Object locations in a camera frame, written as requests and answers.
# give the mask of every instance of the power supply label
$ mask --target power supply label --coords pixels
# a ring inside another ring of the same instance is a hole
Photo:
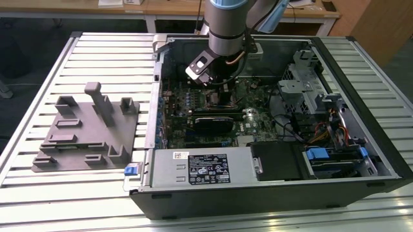
[[[226,154],[187,156],[187,166],[191,185],[231,182]]]

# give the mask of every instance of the desk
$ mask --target desk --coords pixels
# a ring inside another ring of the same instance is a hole
[[[1,0],[0,17],[143,19],[148,33],[155,33],[155,20],[196,20],[198,5],[198,0],[144,0],[142,5],[101,9],[97,0]],[[322,7],[321,0],[315,5]],[[317,35],[326,36],[339,17],[339,12],[305,9],[294,13],[293,9],[286,9],[281,22],[321,24]]]

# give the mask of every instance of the aluminum profile table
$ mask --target aluminum profile table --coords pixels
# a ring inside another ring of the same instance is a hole
[[[143,158],[154,72],[152,34],[83,33],[57,58],[11,142],[0,156],[0,227],[5,231],[409,231],[413,185],[347,207],[226,217],[148,220],[123,191],[123,170],[35,173],[32,160],[53,121],[61,95],[101,83],[112,101],[140,102],[134,161]],[[413,165],[413,106],[365,51],[345,38],[322,39],[406,162]],[[330,87],[337,90],[326,75]]]

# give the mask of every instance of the gray floor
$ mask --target gray floor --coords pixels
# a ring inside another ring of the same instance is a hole
[[[383,71],[413,102],[413,39],[407,40]]]
[[[146,32],[142,20],[63,20],[63,27],[56,28],[51,19],[7,19],[13,23],[5,29],[0,23],[0,33],[12,35],[24,54],[29,57],[32,71],[17,79],[3,79],[9,84],[32,84],[9,86],[15,96],[12,99],[0,99],[0,152],[7,145],[7,137],[19,125],[27,108],[36,95],[39,87],[47,77],[59,53],[64,47],[72,31],[87,32]],[[156,25],[159,32],[190,33],[194,29],[192,22],[179,24],[167,22]],[[385,72],[393,79],[401,91],[413,101],[413,41],[407,41],[397,53]]]

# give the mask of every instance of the blue drive latch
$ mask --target blue drive latch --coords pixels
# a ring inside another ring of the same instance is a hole
[[[309,160],[330,158],[329,152],[325,148],[310,148],[306,152]]]
[[[129,163],[127,167],[124,168],[124,176],[138,175],[139,171],[139,164],[138,163]]]

